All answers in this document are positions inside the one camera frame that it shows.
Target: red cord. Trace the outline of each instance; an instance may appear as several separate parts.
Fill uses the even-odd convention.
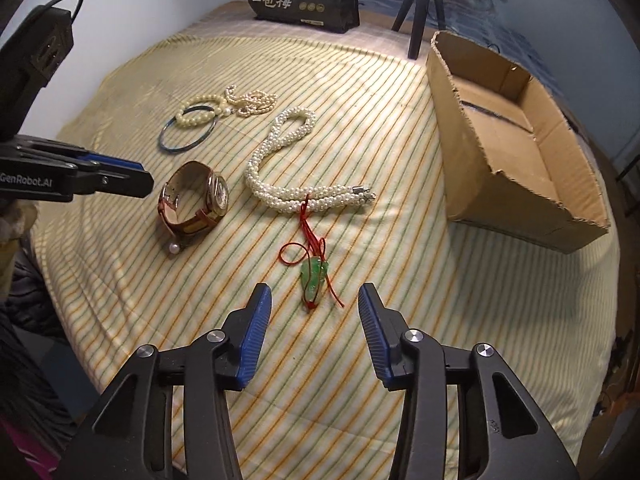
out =
[[[309,282],[311,281],[311,256],[318,256],[320,258],[321,269],[322,269],[322,264],[326,261],[326,258],[324,257],[324,252],[326,250],[326,240],[324,238],[320,238],[320,239],[316,238],[316,235],[311,230],[311,227],[309,227],[309,224],[306,221],[306,219],[309,218],[308,214],[306,214],[306,207],[308,203],[309,203],[309,195],[306,196],[305,201],[300,207],[300,228],[302,229],[302,232],[305,235],[307,245],[304,246],[303,244],[300,244],[298,242],[289,242],[288,244],[284,244],[280,248],[280,252],[278,252],[278,259],[286,266],[294,266],[299,264],[306,257],[307,263],[309,265],[309,280],[308,282],[306,282],[305,286],[303,287],[302,300],[306,304],[307,308],[309,308],[310,310],[313,310],[318,306],[318,304],[316,303],[316,299],[318,298],[318,292],[320,291],[321,283],[318,283],[318,288],[316,288],[316,294],[313,300],[311,301],[306,300],[304,291],[306,291],[306,288]],[[298,260],[293,260],[293,261],[285,260],[284,257],[282,256],[282,253],[287,247],[291,245],[302,248],[305,251],[305,254],[303,256],[300,256]],[[344,303],[340,301],[340,298],[338,298],[338,295],[335,293],[334,288],[331,285],[331,280],[329,279],[329,276],[326,277],[326,284],[328,285],[329,290],[331,291],[331,294],[334,296],[335,301],[337,301],[338,304],[340,304],[340,306],[344,308]]]

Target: metal screw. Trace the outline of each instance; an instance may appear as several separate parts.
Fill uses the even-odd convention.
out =
[[[419,330],[416,330],[415,328],[410,328],[404,333],[404,337],[407,338],[412,343],[417,343],[418,341],[423,340],[424,335]]]
[[[487,343],[480,343],[476,346],[476,352],[478,352],[482,357],[491,357],[495,350],[494,347],[488,345]]]
[[[151,345],[142,345],[136,350],[136,355],[138,357],[149,357],[150,355],[153,355],[153,353],[154,348]]]
[[[219,343],[225,338],[225,333],[222,330],[212,330],[207,334],[207,341],[210,343]]]

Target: white wall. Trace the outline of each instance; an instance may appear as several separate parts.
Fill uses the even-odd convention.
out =
[[[498,10],[543,57],[574,113],[620,165],[640,127],[640,52],[609,1],[508,0]]]
[[[25,0],[0,37],[0,44],[34,6],[47,1]],[[111,70],[229,1],[84,0],[73,27],[74,48],[40,91],[20,132],[54,137],[82,111]],[[69,0],[65,7],[75,2]]]

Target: blue bangle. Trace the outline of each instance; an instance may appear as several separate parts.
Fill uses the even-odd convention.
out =
[[[214,111],[214,109],[212,107],[210,107],[210,106],[197,105],[197,106],[192,106],[191,108],[185,109],[183,114],[188,114],[190,112],[196,112],[198,110],[204,110],[206,112],[213,112]],[[158,148],[160,148],[163,152],[172,153],[174,155],[175,155],[175,153],[188,152],[189,150],[191,150],[192,148],[195,148],[198,144],[200,144],[207,137],[210,136],[211,132],[213,131],[213,127],[216,125],[217,122],[218,122],[218,116],[213,117],[213,121],[212,121],[211,126],[209,127],[209,129],[206,132],[204,132],[202,134],[202,136],[200,136],[200,138],[194,140],[191,144],[187,144],[186,146],[179,146],[177,148],[169,148],[168,146],[166,146],[164,144],[164,133],[167,131],[167,128],[169,126],[171,126],[172,124],[175,123],[175,117],[172,117],[164,125],[164,128],[162,128],[162,130],[160,131],[160,135],[158,135]]]

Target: pearl necklace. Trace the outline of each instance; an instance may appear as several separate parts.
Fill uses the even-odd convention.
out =
[[[305,123],[288,134],[281,135],[282,125],[288,119],[302,118]],[[299,212],[303,203],[307,211],[322,211],[331,207],[344,207],[370,202],[376,198],[364,186],[315,186],[315,187],[278,187],[270,186],[260,180],[258,168],[262,160],[284,146],[300,140],[308,135],[316,124],[316,114],[301,107],[287,108],[279,113],[267,138],[260,143],[249,159],[244,170],[244,178],[252,193],[267,206],[283,213]]]
[[[208,123],[215,116],[229,117],[232,113],[236,113],[240,117],[267,114],[275,108],[276,101],[278,100],[276,94],[267,94],[261,90],[247,92],[241,96],[236,96],[234,94],[235,90],[236,85],[231,85],[225,88],[224,95],[194,95],[182,103],[182,107],[175,114],[175,122],[183,127],[200,126],[201,124]],[[184,111],[197,103],[216,103],[216,106],[212,112],[205,111],[190,117],[185,117]]]

